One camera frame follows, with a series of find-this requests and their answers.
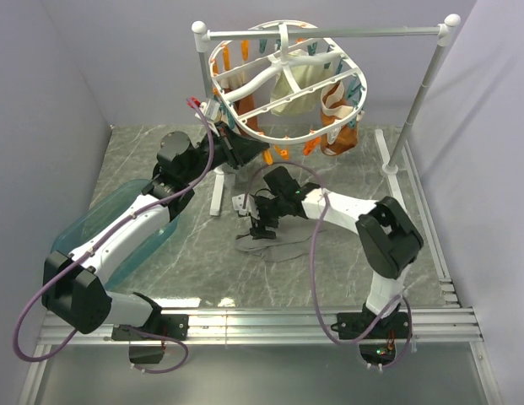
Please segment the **orange front clip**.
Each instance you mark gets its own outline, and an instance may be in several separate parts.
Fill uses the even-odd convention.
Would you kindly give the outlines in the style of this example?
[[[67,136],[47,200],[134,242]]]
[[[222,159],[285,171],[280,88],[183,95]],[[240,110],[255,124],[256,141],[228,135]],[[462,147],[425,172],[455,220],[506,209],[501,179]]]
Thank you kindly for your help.
[[[310,155],[321,143],[321,138],[316,137],[313,138],[305,143],[305,146],[303,148],[303,155],[308,156]]]

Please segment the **white oval clip hanger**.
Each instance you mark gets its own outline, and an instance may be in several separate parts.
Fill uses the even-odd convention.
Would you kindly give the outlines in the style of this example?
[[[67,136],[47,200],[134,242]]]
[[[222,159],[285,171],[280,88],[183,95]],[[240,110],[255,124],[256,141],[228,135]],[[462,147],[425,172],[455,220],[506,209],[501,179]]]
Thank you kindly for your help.
[[[360,122],[368,85],[359,65],[315,25],[280,19],[246,31],[207,31],[199,41],[206,50],[206,82],[224,109],[224,116],[247,135],[277,145],[306,143],[339,122],[297,136],[272,137],[256,128],[259,117],[280,118],[321,113],[321,92],[342,82],[348,105],[355,111],[343,118]]]

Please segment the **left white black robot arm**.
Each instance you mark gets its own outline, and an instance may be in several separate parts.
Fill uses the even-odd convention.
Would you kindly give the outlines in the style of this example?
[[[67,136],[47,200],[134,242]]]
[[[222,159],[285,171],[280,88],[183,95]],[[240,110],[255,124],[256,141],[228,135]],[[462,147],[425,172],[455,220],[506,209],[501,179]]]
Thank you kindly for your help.
[[[83,245],[48,256],[43,306],[82,334],[112,323],[131,327],[143,339],[160,335],[160,305],[140,293],[109,292],[105,284],[150,236],[179,216],[192,200],[197,180],[221,165],[239,169],[268,148],[221,121],[198,143],[181,131],[166,134],[152,179],[130,206]]]

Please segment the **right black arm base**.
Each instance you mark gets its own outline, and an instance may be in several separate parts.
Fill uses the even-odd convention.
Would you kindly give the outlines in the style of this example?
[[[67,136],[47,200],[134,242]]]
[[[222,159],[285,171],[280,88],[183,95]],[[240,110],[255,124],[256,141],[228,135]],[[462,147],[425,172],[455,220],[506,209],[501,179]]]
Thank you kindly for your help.
[[[340,341],[353,340],[366,330],[375,316],[366,309],[361,313],[339,312],[331,330]],[[398,362],[411,345],[413,332],[409,315],[394,311],[380,319],[359,342],[359,354],[368,366],[384,369]]]

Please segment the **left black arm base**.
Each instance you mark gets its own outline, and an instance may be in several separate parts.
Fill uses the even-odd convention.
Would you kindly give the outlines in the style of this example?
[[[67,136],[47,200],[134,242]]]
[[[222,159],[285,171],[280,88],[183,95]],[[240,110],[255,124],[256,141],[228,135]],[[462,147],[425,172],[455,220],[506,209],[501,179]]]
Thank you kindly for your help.
[[[164,374],[182,367],[189,355],[185,344],[189,328],[189,315],[158,315],[142,327],[125,325],[112,328],[111,340],[113,342],[129,343],[128,358],[131,366],[147,374]],[[167,344],[173,343],[182,349],[182,355],[174,365],[160,368],[165,361]]]

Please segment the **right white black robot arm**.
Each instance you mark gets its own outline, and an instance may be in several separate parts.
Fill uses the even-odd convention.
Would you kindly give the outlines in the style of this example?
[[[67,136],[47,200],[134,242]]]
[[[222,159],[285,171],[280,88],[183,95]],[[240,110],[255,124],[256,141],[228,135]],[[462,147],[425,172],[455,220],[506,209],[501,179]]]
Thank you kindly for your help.
[[[402,273],[415,262],[424,239],[400,202],[391,196],[366,200],[329,191],[320,183],[300,184],[283,166],[263,180],[268,197],[245,192],[232,198],[234,210],[251,219],[254,239],[274,240],[279,220],[293,216],[321,220],[355,233],[373,271],[363,318],[373,337],[384,336],[403,292]]]

